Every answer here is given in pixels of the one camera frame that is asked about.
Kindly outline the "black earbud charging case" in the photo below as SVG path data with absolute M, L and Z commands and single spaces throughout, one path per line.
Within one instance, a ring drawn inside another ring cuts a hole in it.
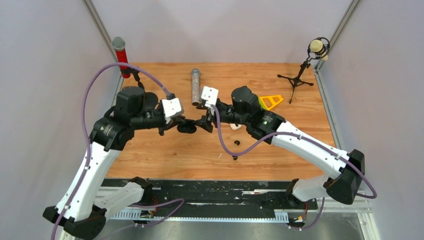
M 179 124 L 177 131 L 184 134 L 194 134 L 197 131 L 197 127 L 190 122 Z

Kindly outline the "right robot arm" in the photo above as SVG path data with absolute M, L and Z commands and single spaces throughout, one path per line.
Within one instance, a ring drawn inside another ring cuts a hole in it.
M 365 175 L 365 156 L 354 149 L 347 152 L 304 133 L 284 117 L 264 109 L 259 97 L 247 86 L 231 93 L 231 104 L 219 100 L 216 88 L 204 86 L 199 93 L 200 108 L 207 108 L 216 128 L 222 123 L 244 125 L 247 133 L 261 142 L 288 150 L 312 163 L 323 175 L 295 178 L 286 190 L 285 201 L 292 209 L 315 198 L 330 197 L 345 205 L 353 204 Z

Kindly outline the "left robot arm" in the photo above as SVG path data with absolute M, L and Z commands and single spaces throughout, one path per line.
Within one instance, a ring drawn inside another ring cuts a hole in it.
M 158 129 L 163 135 L 174 126 L 172 119 L 183 111 L 174 94 L 158 99 L 141 87 L 124 87 L 117 94 L 115 105 L 95 122 L 84 161 L 66 194 L 55 206 L 47 207 L 43 217 L 76 238 L 92 240 L 101 233 L 106 222 L 124 208 L 133 204 L 149 206 L 153 202 L 153 186 L 141 177 L 132 178 L 103 198 L 97 198 L 97 193 L 112 163 L 135 131 Z

